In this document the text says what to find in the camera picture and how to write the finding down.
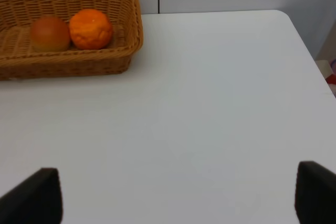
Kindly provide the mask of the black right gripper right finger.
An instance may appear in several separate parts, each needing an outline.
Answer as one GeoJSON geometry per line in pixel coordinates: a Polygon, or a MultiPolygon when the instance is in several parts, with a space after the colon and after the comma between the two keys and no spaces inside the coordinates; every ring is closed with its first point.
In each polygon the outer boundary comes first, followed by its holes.
{"type": "Polygon", "coordinates": [[[335,224],[335,173],[314,161],[300,162],[295,211],[300,224],[335,224]]]}

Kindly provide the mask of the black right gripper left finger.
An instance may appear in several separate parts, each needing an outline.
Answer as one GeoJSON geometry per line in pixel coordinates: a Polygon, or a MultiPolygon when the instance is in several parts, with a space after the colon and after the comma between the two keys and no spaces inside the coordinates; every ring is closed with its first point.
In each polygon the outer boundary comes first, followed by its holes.
{"type": "Polygon", "coordinates": [[[63,218],[58,169],[41,168],[1,197],[1,223],[54,223],[63,218]]]}

